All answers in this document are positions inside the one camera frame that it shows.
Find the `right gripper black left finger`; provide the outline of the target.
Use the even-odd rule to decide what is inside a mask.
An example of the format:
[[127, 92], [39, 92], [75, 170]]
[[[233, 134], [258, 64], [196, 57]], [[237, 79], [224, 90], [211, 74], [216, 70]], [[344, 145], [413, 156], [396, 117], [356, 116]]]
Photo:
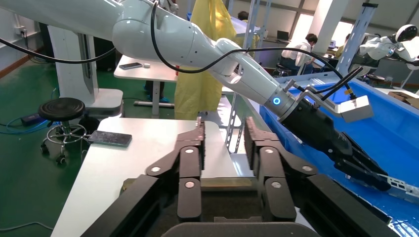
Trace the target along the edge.
[[180, 222], [199, 222], [205, 123], [177, 136], [171, 152], [148, 166], [82, 234], [84, 237], [144, 237], [170, 202], [177, 199]]

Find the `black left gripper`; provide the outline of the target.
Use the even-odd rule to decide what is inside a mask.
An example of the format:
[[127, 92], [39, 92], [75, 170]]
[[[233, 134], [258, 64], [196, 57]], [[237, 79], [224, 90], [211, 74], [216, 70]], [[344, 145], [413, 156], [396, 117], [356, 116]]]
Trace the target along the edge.
[[334, 167], [368, 186], [388, 191], [388, 175], [346, 132], [335, 129], [334, 121], [307, 100], [301, 100], [281, 122], [305, 144], [325, 153]]

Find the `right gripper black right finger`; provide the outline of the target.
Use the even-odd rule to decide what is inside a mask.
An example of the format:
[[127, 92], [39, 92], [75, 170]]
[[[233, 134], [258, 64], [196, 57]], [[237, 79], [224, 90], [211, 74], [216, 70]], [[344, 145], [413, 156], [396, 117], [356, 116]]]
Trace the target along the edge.
[[396, 236], [367, 201], [288, 152], [276, 134], [259, 129], [252, 117], [245, 120], [244, 136], [264, 221], [294, 224], [301, 211], [308, 222], [306, 237]]

